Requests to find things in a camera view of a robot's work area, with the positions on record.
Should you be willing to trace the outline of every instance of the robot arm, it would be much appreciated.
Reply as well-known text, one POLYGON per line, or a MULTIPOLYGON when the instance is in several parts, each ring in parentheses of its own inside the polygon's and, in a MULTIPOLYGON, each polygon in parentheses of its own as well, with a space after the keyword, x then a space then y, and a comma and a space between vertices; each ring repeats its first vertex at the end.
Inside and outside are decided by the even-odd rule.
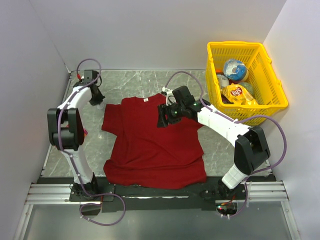
POLYGON ((182 117, 187 117, 208 126, 234 146, 234 164, 222 178, 223 191, 233 190, 270 157, 267 140, 261 127, 236 123, 204 100, 211 111, 204 107, 200 100, 196 101, 186 86, 178 87, 168 93, 169 95, 172 93, 175 102, 170 100, 158 106, 159 128, 176 124, 182 117))
MULTIPOLYGON (((64 101, 64 103, 57 108, 49 109, 47 112, 50 143, 59 151, 61 151, 58 140, 58 116, 61 109, 66 104, 68 105, 63 112, 61 120, 62 124, 65 122, 68 123, 67 126, 61 127, 62 145, 63 148, 68 151, 68 153, 72 154, 74 164, 81 176, 82 182, 85 184, 93 182, 94 173, 88 165, 84 148, 82 146, 85 140, 85 131, 81 121, 81 111, 88 102, 90 102, 92 106, 100 105, 105 97, 101 94, 98 86, 95 83, 83 89, 81 88, 87 85, 97 76, 98 72, 93 70, 85 70, 83 78, 81 78, 80 81, 73 86, 72 93, 64 101), (77 92, 77 94, 72 98, 72 100, 70 100, 71 96, 75 92, 77 92)), ((65 156, 71 167, 74 182, 76 184, 80 184, 79 177, 77 176, 75 168, 72 165, 69 154, 64 151, 61 151, 61 153, 65 156)))

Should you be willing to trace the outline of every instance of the yellow snack bag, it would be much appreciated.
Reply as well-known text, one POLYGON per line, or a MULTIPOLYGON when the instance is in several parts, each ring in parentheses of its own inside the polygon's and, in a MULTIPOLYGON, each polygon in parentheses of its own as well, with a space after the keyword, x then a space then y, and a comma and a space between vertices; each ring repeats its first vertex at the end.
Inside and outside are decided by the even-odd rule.
POLYGON ((231 84, 224 87, 221 91, 222 94, 235 105, 258 105, 248 90, 239 84, 231 84))

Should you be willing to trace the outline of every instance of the green object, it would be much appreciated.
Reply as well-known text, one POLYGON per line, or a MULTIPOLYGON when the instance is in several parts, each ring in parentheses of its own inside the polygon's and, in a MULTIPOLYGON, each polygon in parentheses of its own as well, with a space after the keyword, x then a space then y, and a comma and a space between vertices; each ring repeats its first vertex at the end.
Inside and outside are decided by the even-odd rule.
POLYGON ((244 87, 251 94, 252 97, 255 97, 254 87, 250 83, 244 81, 244 82, 239 82, 237 84, 244 87))

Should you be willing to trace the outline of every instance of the yellow basket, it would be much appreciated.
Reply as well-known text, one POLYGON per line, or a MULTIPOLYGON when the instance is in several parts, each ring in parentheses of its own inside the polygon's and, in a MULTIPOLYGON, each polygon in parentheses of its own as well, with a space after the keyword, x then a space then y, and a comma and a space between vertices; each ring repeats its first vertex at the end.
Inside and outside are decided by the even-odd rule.
MULTIPOLYGON (((277 79, 271 66, 265 47, 258 42, 223 41, 209 42, 207 45, 208 60, 205 79, 210 102, 222 113, 233 119, 243 120, 254 115, 271 116, 288 106, 288 100, 283 91, 281 81, 277 79), (216 73, 222 73, 228 59, 242 61, 249 71, 246 82, 254 89, 254 98, 258 106, 233 105, 222 102, 219 81, 216 73)), ((259 117, 245 124, 256 126, 265 118, 259 117)))

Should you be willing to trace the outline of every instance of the marble surface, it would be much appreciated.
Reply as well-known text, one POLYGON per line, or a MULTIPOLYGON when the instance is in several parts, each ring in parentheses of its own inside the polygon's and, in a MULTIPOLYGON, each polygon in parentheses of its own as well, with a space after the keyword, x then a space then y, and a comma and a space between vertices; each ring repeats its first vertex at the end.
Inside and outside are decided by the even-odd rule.
MULTIPOLYGON (((104 104, 120 104, 123 98, 139 97, 147 98, 161 92, 169 77, 175 70, 104 70, 101 74, 102 85, 99 88, 105 96, 104 104)), ((204 70, 188 71, 195 75, 201 82, 205 94, 203 98, 209 100, 204 70)), ((77 81, 76 74, 71 73, 71 83, 67 96, 72 91, 72 86, 77 81)), ((195 99, 200 96, 198 84, 186 74, 179 73, 169 84, 170 89, 186 85, 195 99)), ((103 166, 111 156, 116 136, 101 130, 104 118, 103 109, 91 106, 89 103, 82 110, 82 124, 88 131, 84 141, 84 151, 89 166, 96 176, 105 176, 103 166)), ((223 176, 233 165, 233 146, 215 131, 204 126, 198 130, 199 142, 204 151, 203 161, 207 176, 223 176)), ((43 177, 71 177, 71 169, 64 156, 52 147, 43 177)))

